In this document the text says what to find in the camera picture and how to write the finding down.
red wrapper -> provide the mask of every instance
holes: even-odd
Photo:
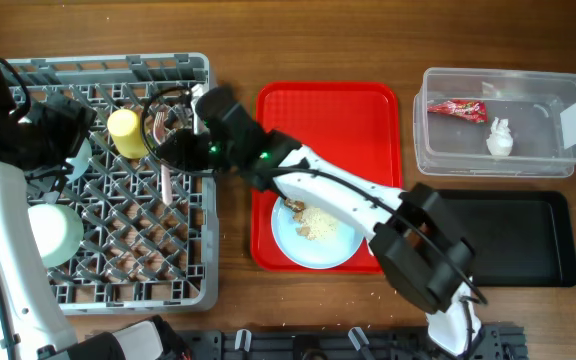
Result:
[[[488,122],[486,104],[478,100],[453,99],[439,105],[429,106],[428,112],[456,116],[475,124]]]

yellow cup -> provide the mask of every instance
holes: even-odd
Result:
[[[129,159],[140,159],[148,154],[139,133],[139,116],[134,111],[120,109],[108,118],[108,132],[117,151]]]

crumpled white napkin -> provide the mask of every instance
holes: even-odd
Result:
[[[512,142],[508,119],[499,120],[496,117],[490,127],[490,136],[486,140],[488,151],[494,156],[508,156],[512,150]]]

red tray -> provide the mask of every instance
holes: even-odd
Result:
[[[312,148],[325,160],[364,179],[401,187],[397,98],[385,85],[359,82],[277,82],[257,99],[257,121]],[[250,248],[257,264],[269,271],[380,273],[364,241],[342,265],[312,270],[295,264],[277,246],[270,228],[277,195],[252,195]]]

wooden surface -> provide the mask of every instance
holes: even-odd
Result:
[[[14,1],[0,0],[0,4]],[[558,190],[576,241],[576,169],[562,180],[423,176],[415,163],[412,101],[432,66],[576,73],[576,1],[196,1],[0,5],[0,56],[8,58],[198,51],[252,109],[276,80],[379,81],[399,98],[404,183],[438,188]],[[219,184],[219,300],[209,312],[169,314],[178,329],[348,329],[422,325],[424,314],[381,276],[262,271],[249,254],[251,196]],[[485,289],[484,322],[525,326],[532,359],[576,359],[576,287]],[[71,317],[80,337],[141,316]]]

